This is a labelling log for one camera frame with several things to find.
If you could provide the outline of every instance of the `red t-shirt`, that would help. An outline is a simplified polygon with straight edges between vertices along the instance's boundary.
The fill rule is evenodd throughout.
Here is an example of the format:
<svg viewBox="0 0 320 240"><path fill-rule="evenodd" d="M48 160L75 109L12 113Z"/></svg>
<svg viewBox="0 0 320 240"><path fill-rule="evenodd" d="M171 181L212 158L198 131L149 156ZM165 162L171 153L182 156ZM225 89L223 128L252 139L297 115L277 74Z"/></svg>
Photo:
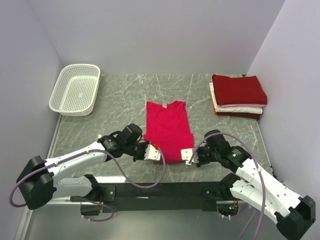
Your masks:
<svg viewBox="0 0 320 240"><path fill-rule="evenodd" d="M159 145L167 163L182 162L181 150L194 147L186 103L174 101L169 104L146 103L146 141Z"/></svg>

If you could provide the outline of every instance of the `folded red towel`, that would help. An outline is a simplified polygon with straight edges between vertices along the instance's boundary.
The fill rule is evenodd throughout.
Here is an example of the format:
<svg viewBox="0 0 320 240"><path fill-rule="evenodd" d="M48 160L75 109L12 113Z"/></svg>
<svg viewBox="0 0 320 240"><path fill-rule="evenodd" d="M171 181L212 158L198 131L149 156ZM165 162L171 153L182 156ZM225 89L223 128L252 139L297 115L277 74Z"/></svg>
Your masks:
<svg viewBox="0 0 320 240"><path fill-rule="evenodd" d="M218 105L267 104L267 96L256 76L228 77L214 74L212 82Z"/></svg>

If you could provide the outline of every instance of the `white wall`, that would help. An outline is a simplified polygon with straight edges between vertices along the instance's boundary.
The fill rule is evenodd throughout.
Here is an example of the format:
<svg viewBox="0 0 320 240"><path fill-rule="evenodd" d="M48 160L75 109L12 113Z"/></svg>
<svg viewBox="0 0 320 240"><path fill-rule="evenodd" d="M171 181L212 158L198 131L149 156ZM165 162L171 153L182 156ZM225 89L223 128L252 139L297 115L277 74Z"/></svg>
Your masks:
<svg viewBox="0 0 320 240"><path fill-rule="evenodd" d="M284 0L28 0L64 65L246 74Z"/></svg>
<svg viewBox="0 0 320 240"><path fill-rule="evenodd" d="M320 1L286 0L248 75L268 96L260 121L275 173L320 216ZM320 239L320 219L305 240Z"/></svg>
<svg viewBox="0 0 320 240"><path fill-rule="evenodd" d="M9 194L27 161L46 157L57 123L48 101L62 64L25 0L0 7L0 233L14 238L22 209ZM17 192L15 201L22 203Z"/></svg>

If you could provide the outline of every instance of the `cable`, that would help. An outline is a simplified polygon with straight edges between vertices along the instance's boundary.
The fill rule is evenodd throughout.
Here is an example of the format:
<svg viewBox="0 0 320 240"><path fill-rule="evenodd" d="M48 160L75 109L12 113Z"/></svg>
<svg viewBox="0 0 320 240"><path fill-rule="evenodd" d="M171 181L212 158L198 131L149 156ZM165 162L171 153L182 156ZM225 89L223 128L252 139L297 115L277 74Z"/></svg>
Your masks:
<svg viewBox="0 0 320 240"><path fill-rule="evenodd" d="M251 221L255 218L256 214L257 214L257 211L254 210L254 212L253 212L253 214L251 215L249 221L247 222L247 224L245 225L244 229L243 229L242 232L240 233L240 236L239 236L238 240L240 240L240 239L242 238L242 236L244 235L245 231L246 231L247 228L249 227Z"/></svg>
<svg viewBox="0 0 320 240"><path fill-rule="evenodd" d="M244 148L246 149L246 151L250 154L250 156L252 157L252 160L254 162L254 165L256 167L256 169L259 169L259 165L258 165L258 162L253 154L253 152L250 150L250 148L243 142L241 141L238 137L230 134L230 133L226 133L226 132L216 132L216 133L212 133L212 134L209 134L208 136L206 136L204 139L202 139L198 145L195 147L194 149L194 152L189 160L189 164L192 163L192 160L194 159L197 151L198 151L198 148L200 147L200 145L206 141L208 138L211 138L213 136L217 136L217 135L226 135L226 136L229 136L235 140L237 140L239 143L241 143ZM258 224L256 226L256 229L255 229L255 233L254 233L254 236L253 236L253 240L256 240L257 239L257 236L258 236L258 233L259 233L259 230L260 230L260 227L261 227L261 224L262 224L262 220L264 218L264 214L265 214L265 204L266 204L266 185L265 185L265 182L264 182L264 179L262 177L262 174L260 171L258 171L258 174L259 174L259 177L260 177L260 181L261 181L261 187L262 187L262 207L261 207L261 213L260 213L260 217L259 217L259 221L258 221Z"/></svg>
<svg viewBox="0 0 320 240"><path fill-rule="evenodd" d="M158 185L161 180L164 178L165 176L165 173L166 173L166 170L167 170L167 165L166 165L166 160L165 160L165 156L162 152L162 150L160 149L160 147L157 148L157 150L160 152L161 154L161 158L162 158L162 163L163 163L163 169L162 169L162 173L161 173L161 176L160 178L153 184L149 185L149 186L142 186L142 185L139 185L139 184L136 184L134 181L132 181L127 175L126 173L124 172L124 170L122 169L122 167L120 166L119 162L115 159L114 156L112 156L109 152L107 151L104 151L104 150L100 150L100 149L92 149L91 151L94 151L94 152L100 152L100 153L104 153L104 154L107 154L113 161L114 163L117 165L117 167L119 168L120 172L122 173L122 175L125 177L125 179L131 183L133 186L137 187L137 188L140 188L140 189L150 189L150 188L153 188L154 186Z"/></svg>
<svg viewBox="0 0 320 240"><path fill-rule="evenodd" d="M41 168L39 168L39 169L37 169L37 170L35 170L35 171L27 174L26 176L24 176L23 178L21 178L21 179L16 183L16 185L14 186L14 188L12 189L12 191L11 191L11 193L10 193L10 195L9 195L9 203L10 203L11 206L13 206L13 207L15 207L15 208L21 208L21 207L24 207L24 206L27 205L26 203L24 203L24 204L15 204L14 201L13 201L13 196L14 196L14 193L15 193L15 191L17 190L17 188L18 188L23 182L25 182L28 178L32 177L33 175L35 175L35 174L37 174L37 173L39 173L39 172L41 172L41 171L47 170L47 169L49 169L49 168L51 168L51 167L55 167L55 166L57 166L57 165L59 165L59 164L65 163L65 162L67 162L67 161L70 161L70 160L72 160L72 159L74 159L74 158L77 158L77 157L80 157L80 156L83 156L83 155L87 155L87 154L89 154L89 153L96 153L96 152L99 152L99 153L103 153L103 154L108 155L108 156L115 162L115 164L117 165L117 167L119 168L120 172L123 174L123 176L125 177L125 179L126 179L128 182L130 182L132 185L134 185L134 186L137 187L137 188L141 188L141 189L150 189L150 188L156 186L157 184L159 184L159 183L161 182L161 180L164 178L164 175L165 175L166 169L167 169L165 156L164 156L162 150L161 150L159 147L158 147L157 149L158 149L158 151L160 152L161 157L162 157L163 170L162 170L162 174L161 174L160 178L159 178L155 183L153 183L153 184L151 184L151 185L149 185L149 186L141 186L141 185L139 185L139 184L136 184L134 181L132 181L132 180L126 175L126 173L124 172L124 170L123 170L122 167L120 166L120 164L119 164L119 162L117 161L117 159L116 159L111 153L109 153L109 152L107 152L107 151L105 151L105 150L101 150L101 149L91 149L91 150L89 150L89 151L83 151L83 152L77 153L77 154L75 154L75 155L73 155L73 156L67 157L67 158L65 158L65 159L63 159L63 160L58 161L57 163L52 163L52 164L49 164L49 165L47 165L47 166L41 167ZM107 206L107 205L102 204L102 203L97 203L97 202L88 200L88 199L86 199L85 197L82 197L82 196L81 196L81 198L82 198L83 200L89 202L89 203L93 203L93 204L99 205L99 206L101 206L101 207L106 207L106 208L108 208L108 209L110 209L110 210L112 211L111 216L109 216L108 218L106 218L106 219L101 219L101 220L92 219L93 222L103 222L103 221L107 221L107 220L111 219L111 218L114 216L115 211L114 211L110 206Z"/></svg>

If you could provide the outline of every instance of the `black metal bar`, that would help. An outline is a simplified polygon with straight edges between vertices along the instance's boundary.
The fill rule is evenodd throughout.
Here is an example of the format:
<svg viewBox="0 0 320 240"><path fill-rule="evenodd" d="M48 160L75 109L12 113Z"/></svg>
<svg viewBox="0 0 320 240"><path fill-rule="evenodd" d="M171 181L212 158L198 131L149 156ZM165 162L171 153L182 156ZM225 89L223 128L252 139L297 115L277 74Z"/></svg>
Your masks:
<svg viewBox="0 0 320 240"><path fill-rule="evenodd" d="M223 187L219 182L168 182L159 183L152 188L138 188L130 183L99 183L103 195L112 195L114 199L105 201L116 211L147 210L193 210L217 211L218 200L233 200L231 194L221 194ZM96 194L92 201L98 202ZM71 202L83 202L72 196Z"/></svg>

